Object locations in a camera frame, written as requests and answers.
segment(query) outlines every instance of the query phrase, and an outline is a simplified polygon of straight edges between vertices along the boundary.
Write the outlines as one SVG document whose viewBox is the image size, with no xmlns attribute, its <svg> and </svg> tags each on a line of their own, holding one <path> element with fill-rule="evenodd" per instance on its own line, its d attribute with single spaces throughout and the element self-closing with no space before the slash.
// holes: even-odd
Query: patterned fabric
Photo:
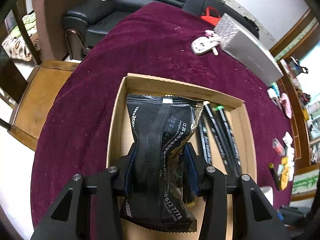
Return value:
<svg viewBox="0 0 320 240">
<path fill-rule="evenodd" d="M 23 18 L 23 23 L 27 29 L 29 37 L 37 32 L 36 27 L 36 14 L 25 15 Z M 33 46 L 38 48 L 38 38 L 32 40 Z M 21 59 L 23 61 L 30 61 L 32 55 L 27 47 L 19 28 L 16 26 L 11 33 L 2 42 L 2 47 L 10 58 Z"/>
</svg>

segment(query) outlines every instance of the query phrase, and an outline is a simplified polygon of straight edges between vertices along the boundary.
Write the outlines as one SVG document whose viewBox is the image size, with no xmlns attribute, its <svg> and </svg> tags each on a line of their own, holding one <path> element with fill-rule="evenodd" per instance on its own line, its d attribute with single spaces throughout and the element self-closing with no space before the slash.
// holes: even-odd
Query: cardboard box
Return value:
<svg viewBox="0 0 320 240">
<path fill-rule="evenodd" d="M 267 86 L 283 77 L 269 50 L 228 14 L 221 17 L 214 32 L 221 38 L 221 49 L 249 68 Z"/>
<path fill-rule="evenodd" d="M 257 179 L 256 157 L 251 131 L 251 125 L 244 102 L 238 98 L 220 93 L 208 88 L 179 82 L 175 80 L 131 74 L 122 79 L 111 117 L 111 125 L 109 131 L 109 142 L 107 150 L 106 167 L 116 165 L 120 156 L 127 155 L 133 141 L 129 114 L 126 106 L 126 96 L 128 93 L 143 94 L 153 96 L 164 96 L 172 94 L 187 98 L 199 98 L 212 102 L 212 106 L 216 104 L 225 107 L 226 115 L 233 129 L 235 140 L 238 146 L 240 160 L 242 164 L 242 172 L 249 174 L 255 181 Z M 216 168 L 226 173 L 223 162 L 221 160 L 218 148 L 212 137 L 211 132 L 208 133 L 209 143 L 212 154 L 212 163 Z M 197 144 L 195 135 L 190 139 L 197 153 Z M 126 220 L 121 220 L 124 237 L 130 240 L 141 239 L 192 239 L 197 240 L 201 229 L 205 202 L 202 198 L 196 197 L 196 204 L 190 208 L 190 211 L 197 219 L 196 233 L 163 233 L 148 230 L 137 226 Z M 228 221 L 227 221 L 227 240 L 232 239 L 232 197 L 228 195 Z"/>
</svg>

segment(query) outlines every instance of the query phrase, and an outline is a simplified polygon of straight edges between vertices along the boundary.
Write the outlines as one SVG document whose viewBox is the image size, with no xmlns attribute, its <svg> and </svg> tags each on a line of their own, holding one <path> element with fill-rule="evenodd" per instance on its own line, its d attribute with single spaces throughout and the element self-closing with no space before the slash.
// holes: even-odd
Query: pink toy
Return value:
<svg viewBox="0 0 320 240">
<path fill-rule="evenodd" d="M 285 115 L 291 119 L 292 117 L 292 110 L 291 110 L 291 104 L 290 104 L 290 100 L 287 96 L 287 94 L 282 93 L 281 94 L 281 98 L 280 98 L 280 104 L 282 105 L 282 107 L 284 108 L 284 112 Z"/>
</svg>

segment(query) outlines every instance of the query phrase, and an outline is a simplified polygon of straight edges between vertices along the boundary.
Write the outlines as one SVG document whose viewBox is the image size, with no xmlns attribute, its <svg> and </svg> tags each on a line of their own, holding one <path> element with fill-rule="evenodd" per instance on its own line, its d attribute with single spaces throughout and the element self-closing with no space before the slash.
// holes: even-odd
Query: metal screw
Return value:
<svg viewBox="0 0 320 240">
<path fill-rule="evenodd" d="M 207 167 L 207 172 L 213 173 L 215 171 L 216 171 L 215 167 L 212 167 L 212 166 Z"/>
<path fill-rule="evenodd" d="M 241 176 L 241 178 L 242 178 L 243 180 L 245 180 L 245 181 L 249 181 L 249 180 L 250 180 L 250 176 L 247 175 L 247 174 L 243 174 L 243 175 Z"/>
<path fill-rule="evenodd" d="M 72 176 L 73 180 L 77 181 L 79 179 L 81 179 L 81 174 L 76 173 L 75 175 Z"/>
<path fill-rule="evenodd" d="M 117 171 L 117 167 L 116 167 L 116 166 L 111 166 L 111 167 L 108 168 L 108 171 L 109 171 L 110 173 L 114 173 L 114 172 Z"/>
</svg>

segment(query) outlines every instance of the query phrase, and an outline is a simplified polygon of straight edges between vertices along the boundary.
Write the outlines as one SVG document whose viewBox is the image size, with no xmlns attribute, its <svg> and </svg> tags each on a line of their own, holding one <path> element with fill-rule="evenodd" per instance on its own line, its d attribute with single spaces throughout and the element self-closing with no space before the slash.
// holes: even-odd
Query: floor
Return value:
<svg viewBox="0 0 320 240">
<path fill-rule="evenodd" d="M 25 79 L 34 65 L 15 61 Z M 12 109 L 0 100 L 0 118 L 9 122 Z M 0 127 L 0 204 L 18 233 L 29 240 L 33 234 L 30 207 L 31 171 L 35 153 Z"/>
</svg>

